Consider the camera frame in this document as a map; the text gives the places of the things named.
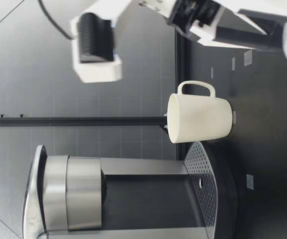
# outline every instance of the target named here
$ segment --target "white label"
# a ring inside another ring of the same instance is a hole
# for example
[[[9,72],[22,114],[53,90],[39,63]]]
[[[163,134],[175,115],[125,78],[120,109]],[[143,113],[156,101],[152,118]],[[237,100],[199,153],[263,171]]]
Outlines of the white label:
[[[235,57],[232,58],[232,71],[235,71]]]
[[[249,66],[252,64],[253,50],[249,50],[244,53],[244,66]]]
[[[254,190],[254,177],[253,177],[253,175],[247,174],[247,188]]]

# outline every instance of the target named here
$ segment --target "stainless steel panel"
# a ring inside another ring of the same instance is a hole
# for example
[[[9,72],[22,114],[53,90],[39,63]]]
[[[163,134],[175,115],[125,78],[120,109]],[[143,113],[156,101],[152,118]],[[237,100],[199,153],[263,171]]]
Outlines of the stainless steel panel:
[[[48,239],[207,239],[205,228],[54,232]]]
[[[47,158],[43,204],[47,231],[67,230],[66,173],[68,155]]]
[[[47,158],[46,149],[42,145],[36,149],[28,178],[22,222],[24,239],[36,239],[44,232],[37,191],[37,177],[41,158],[42,160]]]
[[[102,224],[100,159],[70,157],[66,180],[68,229],[99,228]]]
[[[184,163],[173,160],[101,158],[106,175],[173,175],[187,174]]]

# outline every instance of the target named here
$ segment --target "grid pattern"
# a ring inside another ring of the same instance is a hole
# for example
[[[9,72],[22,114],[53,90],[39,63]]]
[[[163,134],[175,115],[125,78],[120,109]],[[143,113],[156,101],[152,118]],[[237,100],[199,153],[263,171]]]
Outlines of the grid pattern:
[[[184,164],[200,203],[208,238],[213,239],[217,216],[217,186],[210,161],[200,142],[192,145]]]
[[[0,17],[19,1],[0,1]],[[68,20],[91,0],[48,1],[54,18]],[[123,79],[83,84],[71,64],[71,45],[46,20],[38,2],[26,0],[0,24],[0,114],[5,117],[161,116],[174,92],[174,30],[138,6],[117,51]],[[0,128],[0,228],[21,237],[29,166],[39,144],[49,155],[175,158],[175,146],[158,127]]]

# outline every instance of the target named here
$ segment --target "black aluminum profile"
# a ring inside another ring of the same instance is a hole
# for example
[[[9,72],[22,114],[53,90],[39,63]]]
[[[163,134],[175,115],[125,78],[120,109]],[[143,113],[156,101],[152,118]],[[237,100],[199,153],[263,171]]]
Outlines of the black aluminum profile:
[[[0,127],[25,126],[147,126],[164,127],[166,117],[0,118]]]
[[[187,80],[187,59],[189,58],[190,42],[179,32],[175,33],[175,88]],[[190,143],[176,144],[176,160],[184,160]]]

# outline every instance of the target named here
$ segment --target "black surface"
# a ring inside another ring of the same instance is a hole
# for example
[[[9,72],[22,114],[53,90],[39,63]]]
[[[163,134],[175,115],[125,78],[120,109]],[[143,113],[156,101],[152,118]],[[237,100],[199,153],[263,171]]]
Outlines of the black surface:
[[[103,230],[202,227],[187,175],[107,175]]]
[[[212,84],[217,97],[236,111],[236,124],[221,141],[227,141],[246,173],[254,176],[255,191],[282,192],[287,190],[287,60],[283,53],[253,51],[253,63],[244,67],[246,51],[194,44],[186,79]],[[208,94],[201,87],[187,89]]]
[[[166,125],[166,117],[0,118],[3,126],[144,126]]]
[[[287,60],[281,52],[253,51],[253,63],[245,67],[246,51],[195,43],[187,56],[185,80],[212,84],[236,111],[230,135],[214,141],[229,155],[238,189],[234,238],[287,239]],[[208,94],[193,86],[186,90]],[[247,189],[246,174],[253,175],[254,190]]]

